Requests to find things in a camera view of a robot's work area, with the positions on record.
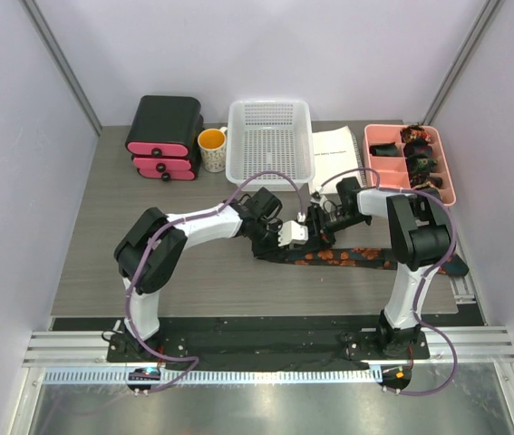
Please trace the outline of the black orange floral tie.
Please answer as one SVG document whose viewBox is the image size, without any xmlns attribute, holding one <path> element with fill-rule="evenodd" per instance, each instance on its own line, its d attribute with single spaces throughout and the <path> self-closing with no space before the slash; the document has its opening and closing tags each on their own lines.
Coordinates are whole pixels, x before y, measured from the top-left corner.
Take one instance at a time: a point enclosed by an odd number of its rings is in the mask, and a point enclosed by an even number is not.
<svg viewBox="0 0 514 435">
<path fill-rule="evenodd" d="M 435 265 L 444 254 L 446 254 L 446 249 L 442 250 L 441 256 L 435 256 L 434 258 L 420 258 L 414 254 L 409 258 L 410 261 L 406 265 L 419 265 L 428 268 L 431 265 Z M 395 271 L 398 267 L 398 257 L 393 249 L 369 247 L 328 248 L 305 253 L 299 250 L 288 249 L 285 261 L 267 262 L 299 266 L 363 267 L 390 271 Z M 469 272 L 470 268 L 466 262 L 457 254 L 452 254 L 436 273 L 452 277 L 464 277 Z"/>
</svg>

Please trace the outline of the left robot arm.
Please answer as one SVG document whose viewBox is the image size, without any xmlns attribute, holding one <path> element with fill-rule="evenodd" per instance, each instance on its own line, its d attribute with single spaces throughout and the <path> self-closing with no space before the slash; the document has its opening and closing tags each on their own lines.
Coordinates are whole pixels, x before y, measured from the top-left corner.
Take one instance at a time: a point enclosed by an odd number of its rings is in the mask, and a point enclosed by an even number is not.
<svg viewBox="0 0 514 435">
<path fill-rule="evenodd" d="M 248 238 L 254 247 L 279 249 L 281 200 L 266 188 L 229 198 L 193 213 L 165 214 L 149 208 L 115 248 L 125 287 L 123 341 L 139 361 L 160 355 L 160 290 L 171 279 L 184 251 L 213 240 Z"/>
</svg>

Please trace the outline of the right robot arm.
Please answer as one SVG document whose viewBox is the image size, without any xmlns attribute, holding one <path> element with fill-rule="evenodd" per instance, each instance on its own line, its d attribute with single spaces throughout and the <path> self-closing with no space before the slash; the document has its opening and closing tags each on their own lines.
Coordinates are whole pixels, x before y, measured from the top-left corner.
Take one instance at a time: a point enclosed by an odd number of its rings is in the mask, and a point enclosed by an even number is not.
<svg viewBox="0 0 514 435">
<path fill-rule="evenodd" d="M 304 260 L 320 266 L 375 266 L 396 272 L 393 291 L 370 332 L 343 333 L 351 360 L 427 358 L 422 306 L 432 278 L 454 253 L 456 232 L 448 209 L 424 190 L 362 188 L 354 177 L 337 184 L 339 204 L 318 189 L 307 224 L 313 246 Z M 373 218 L 387 221 L 390 248 L 337 249 L 337 232 Z"/>
</svg>

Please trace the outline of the white paper booklet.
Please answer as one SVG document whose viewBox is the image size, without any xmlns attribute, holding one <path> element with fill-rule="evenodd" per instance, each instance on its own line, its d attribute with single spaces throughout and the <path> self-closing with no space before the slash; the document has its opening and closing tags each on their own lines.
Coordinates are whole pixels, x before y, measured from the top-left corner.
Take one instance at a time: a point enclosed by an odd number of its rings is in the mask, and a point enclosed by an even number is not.
<svg viewBox="0 0 514 435">
<path fill-rule="evenodd" d="M 315 132 L 313 149 L 315 176 L 308 183 L 310 194 L 332 176 L 363 166 L 357 139 L 347 126 Z"/>
</svg>

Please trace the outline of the white perforated plastic basket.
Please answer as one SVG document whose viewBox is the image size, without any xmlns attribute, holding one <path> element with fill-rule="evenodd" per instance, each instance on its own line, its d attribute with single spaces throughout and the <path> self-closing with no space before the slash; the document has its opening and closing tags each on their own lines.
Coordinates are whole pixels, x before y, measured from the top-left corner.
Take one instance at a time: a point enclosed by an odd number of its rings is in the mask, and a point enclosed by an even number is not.
<svg viewBox="0 0 514 435">
<path fill-rule="evenodd" d="M 302 188 L 315 176 L 309 106 L 302 100 L 241 100 L 228 111 L 226 178 L 245 191 Z"/>
</svg>

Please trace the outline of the floral mug yellow inside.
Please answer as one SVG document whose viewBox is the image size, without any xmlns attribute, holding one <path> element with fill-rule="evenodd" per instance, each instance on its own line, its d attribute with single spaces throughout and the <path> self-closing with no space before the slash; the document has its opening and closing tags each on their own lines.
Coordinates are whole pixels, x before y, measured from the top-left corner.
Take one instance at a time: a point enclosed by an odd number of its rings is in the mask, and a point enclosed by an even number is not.
<svg viewBox="0 0 514 435">
<path fill-rule="evenodd" d="M 227 127 L 206 129 L 198 136 L 203 167 L 211 173 L 219 173 L 226 166 Z"/>
</svg>

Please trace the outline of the green dark rolled tie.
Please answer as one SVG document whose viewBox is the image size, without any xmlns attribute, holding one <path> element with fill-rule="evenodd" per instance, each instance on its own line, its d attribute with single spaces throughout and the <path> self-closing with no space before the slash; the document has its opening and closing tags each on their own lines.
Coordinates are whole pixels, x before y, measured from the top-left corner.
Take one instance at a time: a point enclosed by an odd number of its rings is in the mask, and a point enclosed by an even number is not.
<svg viewBox="0 0 514 435">
<path fill-rule="evenodd" d="M 438 160 L 435 158 L 409 158 L 406 159 L 406 166 L 411 177 L 428 176 L 437 169 Z"/>
</svg>

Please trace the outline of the red patterned rolled tie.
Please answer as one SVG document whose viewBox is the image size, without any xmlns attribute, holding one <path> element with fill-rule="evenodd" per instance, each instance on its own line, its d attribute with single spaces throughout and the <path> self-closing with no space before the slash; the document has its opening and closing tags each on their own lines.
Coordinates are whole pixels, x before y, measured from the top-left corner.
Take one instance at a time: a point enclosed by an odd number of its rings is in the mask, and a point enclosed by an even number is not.
<svg viewBox="0 0 514 435">
<path fill-rule="evenodd" d="M 414 141 L 423 141 L 430 144 L 432 142 L 431 134 L 420 124 L 404 126 L 400 130 L 402 143 L 411 143 Z"/>
</svg>

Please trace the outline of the blue red rolled tie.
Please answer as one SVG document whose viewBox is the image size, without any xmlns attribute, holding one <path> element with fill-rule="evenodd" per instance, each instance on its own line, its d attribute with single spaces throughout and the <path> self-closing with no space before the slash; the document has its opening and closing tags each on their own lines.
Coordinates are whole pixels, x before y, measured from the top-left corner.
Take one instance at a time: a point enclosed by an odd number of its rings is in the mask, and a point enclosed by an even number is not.
<svg viewBox="0 0 514 435">
<path fill-rule="evenodd" d="M 403 154 L 406 159 L 409 159 L 409 158 L 428 159 L 433 154 L 433 148 L 426 141 L 414 140 L 414 141 L 408 142 L 404 145 Z"/>
</svg>

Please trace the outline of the black pink drawer box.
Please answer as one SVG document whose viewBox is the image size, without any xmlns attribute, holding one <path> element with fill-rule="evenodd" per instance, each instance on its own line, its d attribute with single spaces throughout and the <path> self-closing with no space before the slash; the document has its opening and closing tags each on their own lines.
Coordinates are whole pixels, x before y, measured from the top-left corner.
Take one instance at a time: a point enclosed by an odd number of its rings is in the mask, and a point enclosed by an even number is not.
<svg viewBox="0 0 514 435">
<path fill-rule="evenodd" d="M 200 111 L 201 104 L 194 97 L 141 97 L 125 141 L 139 175 L 161 181 L 197 178 L 198 136 L 204 127 Z"/>
</svg>

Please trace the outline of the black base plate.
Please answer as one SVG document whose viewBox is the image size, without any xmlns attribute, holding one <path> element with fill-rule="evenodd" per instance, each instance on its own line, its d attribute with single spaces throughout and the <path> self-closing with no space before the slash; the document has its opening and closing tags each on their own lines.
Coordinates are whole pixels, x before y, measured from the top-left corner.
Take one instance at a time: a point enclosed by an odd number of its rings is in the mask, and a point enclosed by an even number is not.
<svg viewBox="0 0 514 435">
<path fill-rule="evenodd" d="M 109 341 L 112 362 L 175 362 L 196 356 L 204 365 L 229 362 L 333 363 L 427 360 L 420 326 L 394 329 L 383 315 L 161 317 L 159 330 L 123 327 Z"/>
</svg>

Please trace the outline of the aluminium corner frame post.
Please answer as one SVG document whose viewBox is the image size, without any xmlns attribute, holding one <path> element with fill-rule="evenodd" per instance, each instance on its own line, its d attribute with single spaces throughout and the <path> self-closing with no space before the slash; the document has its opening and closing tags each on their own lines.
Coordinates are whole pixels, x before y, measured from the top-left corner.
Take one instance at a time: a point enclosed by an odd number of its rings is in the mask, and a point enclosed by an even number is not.
<svg viewBox="0 0 514 435">
<path fill-rule="evenodd" d="M 476 16 L 474 23 L 468 31 L 461 47 L 451 63 L 438 91 L 430 104 L 428 110 L 422 118 L 422 124 L 432 125 L 439 115 L 444 103 L 447 101 L 452 89 L 464 73 L 470 59 L 475 54 L 478 45 L 489 30 L 492 22 L 496 18 L 503 0 L 486 0 L 480 12 Z"/>
</svg>

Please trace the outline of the left aluminium frame post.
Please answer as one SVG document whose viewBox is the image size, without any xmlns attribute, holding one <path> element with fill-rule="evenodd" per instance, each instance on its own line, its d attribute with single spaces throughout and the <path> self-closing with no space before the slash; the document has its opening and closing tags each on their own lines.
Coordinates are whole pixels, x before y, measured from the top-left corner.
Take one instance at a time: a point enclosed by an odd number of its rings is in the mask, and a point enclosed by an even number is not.
<svg viewBox="0 0 514 435">
<path fill-rule="evenodd" d="M 44 13 L 35 0 L 21 0 L 20 4 L 27 13 L 31 24 L 38 33 L 53 63 L 63 77 L 73 98 L 79 104 L 85 118 L 97 136 L 102 134 L 102 123 L 100 122 L 92 104 L 90 103 L 83 87 L 81 86 L 71 64 L 63 52 L 51 26 L 48 24 Z"/>
</svg>

